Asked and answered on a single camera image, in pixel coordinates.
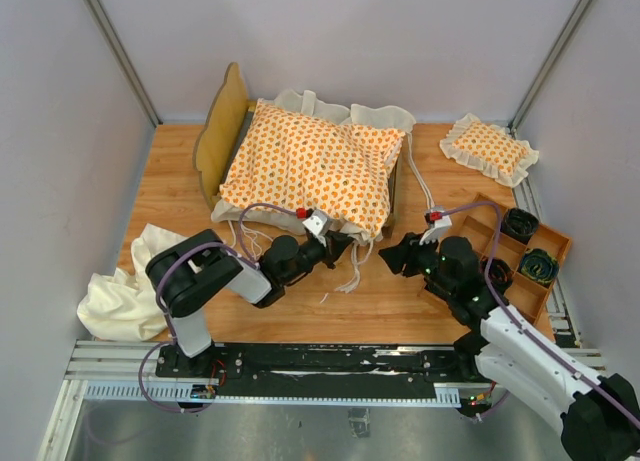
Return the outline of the duck print bed cover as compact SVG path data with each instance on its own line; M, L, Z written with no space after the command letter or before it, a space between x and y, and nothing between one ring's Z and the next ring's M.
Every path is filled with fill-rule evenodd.
M300 235L294 211L319 209L355 247L372 249L390 217L388 182L415 123L398 106L329 104L309 90L260 99L211 218Z

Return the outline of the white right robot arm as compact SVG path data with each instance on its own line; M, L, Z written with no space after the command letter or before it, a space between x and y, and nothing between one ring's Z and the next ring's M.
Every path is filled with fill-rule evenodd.
M548 423L573 460L638 455L639 402L631 383L599 374L540 334L495 289L466 238L421 243L409 233L379 255L394 274L422 276L468 328L454 344L460 378L483 377L505 388Z

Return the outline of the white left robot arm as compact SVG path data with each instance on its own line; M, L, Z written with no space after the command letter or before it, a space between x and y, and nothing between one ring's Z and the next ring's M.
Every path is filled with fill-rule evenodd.
M347 235L331 230L321 238L308 234L302 244L282 235L257 262L250 262L207 229L153 257L145 272L179 347L181 367L195 377L212 369L213 340L204 306L220 291L228 289L251 305L266 308L317 264L333 269L350 244Z

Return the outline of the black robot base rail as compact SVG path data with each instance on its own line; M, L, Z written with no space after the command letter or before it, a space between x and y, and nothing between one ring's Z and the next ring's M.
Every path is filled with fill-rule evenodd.
M600 355L568 349L604 375ZM212 404L452 407L484 411L505 388L461 371L437 345L219 343L198 359L170 344L79 341L65 372L95 401L147 401L168 412Z

